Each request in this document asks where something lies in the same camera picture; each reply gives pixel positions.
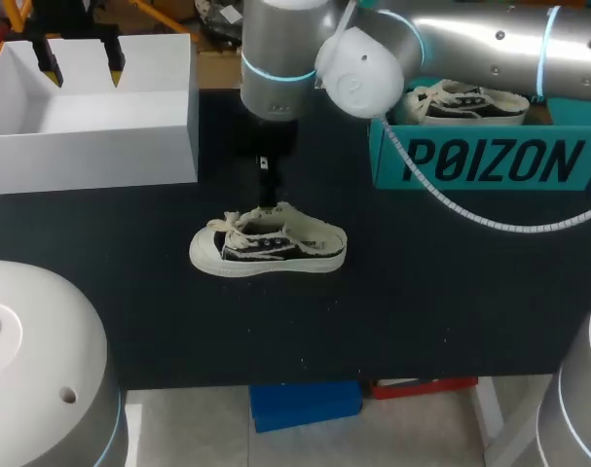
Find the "shoelace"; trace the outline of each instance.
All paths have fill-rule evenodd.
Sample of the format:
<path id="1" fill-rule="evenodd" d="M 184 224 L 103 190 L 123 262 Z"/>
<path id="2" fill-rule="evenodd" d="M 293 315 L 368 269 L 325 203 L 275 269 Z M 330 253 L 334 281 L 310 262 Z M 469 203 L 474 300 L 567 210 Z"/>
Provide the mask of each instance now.
<path id="1" fill-rule="evenodd" d="M 241 216 L 238 212 L 225 212 L 225 219 L 213 219 L 206 224 L 207 227 L 216 232 L 226 233 L 226 244 L 232 248 L 241 249 L 250 246 L 258 246 L 257 241 L 252 241 L 240 228 L 247 223 L 247 218 L 251 218 L 251 213 L 246 213 Z"/>
<path id="2" fill-rule="evenodd" d="M 426 95 L 426 98 L 420 100 L 414 108 L 414 115 L 416 115 L 419 123 L 422 122 L 426 115 L 429 105 L 435 104 L 457 104 L 460 101 L 456 96 L 446 90 L 444 90 L 444 80 L 436 83 L 432 87 L 428 88 L 425 86 L 418 86 L 414 89 L 414 95 L 418 98 L 420 95 Z M 479 95 L 478 97 L 489 99 L 487 95 Z"/>

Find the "blue light ring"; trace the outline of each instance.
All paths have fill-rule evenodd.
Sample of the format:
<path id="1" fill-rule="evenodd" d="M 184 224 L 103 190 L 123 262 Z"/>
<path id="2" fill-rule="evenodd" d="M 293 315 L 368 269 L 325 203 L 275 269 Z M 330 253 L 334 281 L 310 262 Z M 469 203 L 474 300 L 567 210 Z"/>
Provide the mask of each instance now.
<path id="1" fill-rule="evenodd" d="M 111 438 L 109 438 L 109 443 L 107 443 L 107 446 L 105 447 L 104 451 L 102 452 L 96 463 L 93 465 L 93 467 L 99 467 L 99 465 L 104 461 L 105 457 L 109 453 L 109 450 L 113 445 L 113 440 L 115 439 L 116 434 L 118 432 L 118 428 L 120 426 L 120 418 L 122 418 L 122 392 L 118 390 L 118 415 L 116 416 L 116 424 L 113 427 L 113 432 L 111 433 Z"/>
<path id="2" fill-rule="evenodd" d="M 249 68 L 250 71 L 252 71 L 255 74 L 257 74 L 258 76 L 262 76 L 263 78 L 266 78 L 270 81 L 277 81 L 279 83 L 297 83 L 299 81 L 308 80 L 309 78 L 312 78 L 316 74 L 316 71 L 313 70 L 310 73 L 306 73 L 305 75 L 302 75 L 302 76 L 275 76 L 275 75 L 271 75 L 271 74 L 267 73 L 266 71 L 261 70 L 260 68 L 256 68 L 254 65 L 252 65 L 247 60 L 247 58 L 245 58 L 245 55 L 241 54 L 240 57 L 241 57 L 243 64 L 247 68 Z"/>
<path id="3" fill-rule="evenodd" d="M 572 422 L 570 421 L 570 417 L 568 416 L 568 411 L 566 411 L 566 406 L 564 405 L 564 398 L 563 398 L 563 395 L 561 392 L 561 375 L 562 374 L 563 374 L 563 367 L 559 370 L 559 381 L 557 381 L 558 382 L 557 390 L 559 392 L 559 405 L 561 406 L 561 412 L 563 413 L 564 419 L 566 420 L 566 423 L 568 424 L 568 428 L 570 428 L 570 433 L 572 433 L 573 438 L 576 440 L 579 447 L 581 449 L 583 449 L 585 454 L 587 454 L 587 457 L 589 457 L 591 459 L 591 450 L 589 450 L 589 448 L 587 446 L 585 446 L 585 444 L 580 439 L 580 436 L 578 436 L 578 433 L 576 433 L 576 430 L 574 430 L 574 427 L 572 426 Z"/>
<path id="4" fill-rule="evenodd" d="M 407 18 L 403 17 L 402 15 L 398 15 L 397 13 L 394 13 L 390 10 L 378 10 L 377 13 L 380 13 L 382 15 L 386 15 L 387 17 L 394 18 L 397 21 L 402 22 L 403 24 L 405 24 L 406 26 L 408 26 L 412 30 L 412 32 L 414 33 L 416 38 L 419 40 L 419 44 L 421 45 L 421 66 L 423 66 L 425 64 L 425 42 L 423 42 L 423 38 L 421 37 L 421 33 L 416 28 L 416 26 L 412 23 L 412 21 L 410 21 Z"/>
<path id="5" fill-rule="evenodd" d="M 546 62 L 546 53 L 548 52 L 548 40 L 550 39 L 550 34 L 552 32 L 552 28 L 555 25 L 555 19 L 559 10 L 561 9 L 560 6 L 552 7 L 550 10 L 550 15 L 548 16 L 548 22 L 546 23 L 546 28 L 544 29 L 544 35 L 541 40 L 541 50 L 539 51 L 539 63 L 537 64 L 537 79 L 536 79 L 536 92 L 539 97 L 543 97 L 543 84 L 544 84 L 544 64 Z"/>

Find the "black and white sneaker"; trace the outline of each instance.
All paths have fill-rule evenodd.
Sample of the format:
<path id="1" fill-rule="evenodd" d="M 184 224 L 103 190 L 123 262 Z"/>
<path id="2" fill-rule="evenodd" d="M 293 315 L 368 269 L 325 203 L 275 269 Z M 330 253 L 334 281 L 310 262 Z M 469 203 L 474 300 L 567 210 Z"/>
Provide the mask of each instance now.
<path id="1" fill-rule="evenodd" d="M 347 235 L 307 216 L 287 202 L 210 221 L 196 233 L 189 256 L 193 265 L 222 277 L 246 277 L 281 270 L 330 272 L 347 253 Z"/>
<path id="2" fill-rule="evenodd" d="M 516 126 L 524 122 L 529 100 L 512 92 L 442 80 L 408 92 L 405 107 L 413 125 Z"/>

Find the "screw hole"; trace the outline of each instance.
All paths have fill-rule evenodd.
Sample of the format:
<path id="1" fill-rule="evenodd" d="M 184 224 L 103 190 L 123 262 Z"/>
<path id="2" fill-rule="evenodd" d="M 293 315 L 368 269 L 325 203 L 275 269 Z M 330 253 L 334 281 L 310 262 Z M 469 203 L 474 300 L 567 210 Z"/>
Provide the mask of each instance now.
<path id="1" fill-rule="evenodd" d="M 66 404 L 74 404 L 77 402 L 77 393 L 71 387 L 62 387 L 59 389 L 59 397 Z"/>

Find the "white shoelace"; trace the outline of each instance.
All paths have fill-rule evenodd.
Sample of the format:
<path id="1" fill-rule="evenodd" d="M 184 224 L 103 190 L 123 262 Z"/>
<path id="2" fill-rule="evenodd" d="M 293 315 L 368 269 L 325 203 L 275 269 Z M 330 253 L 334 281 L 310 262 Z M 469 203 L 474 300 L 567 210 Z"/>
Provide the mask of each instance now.
<path id="1" fill-rule="evenodd" d="M 418 86 L 414 89 L 413 93 L 417 101 L 415 102 L 416 105 L 412 109 L 412 112 L 419 123 L 425 120 L 427 110 L 432 103 L 438 105 L 458 104 L 460 103 L 460 100 L 457 98 L 458 95 L 461 95 L 462 97 L 484 99 L 486 102 L 492 102 L 492 98 L 487 94 L 479 94 L 476 92 L 460 92 L 459 94 L 453 94 L 448 92 L 444 90 L 445 85 L 448 85 L 448 83 L 448 80 L 442 80 L 429 88 L 426 86 Z M 421 95 L 426 95 L 426 98 L 418 100 Z"/>
<path id="2" fill-rule="evenodd" d="M 240 231 L 247 221 L 254 217 L 252 213 L 247 212 L 241 216 L 238 212 L 224 212 L 225 219 L 213 219 L 206 226 L 216 232 L 226 233 L 226 244 L 232 248 L 242 249 L 258 246 L 257 241 L 250 240 Z"/>

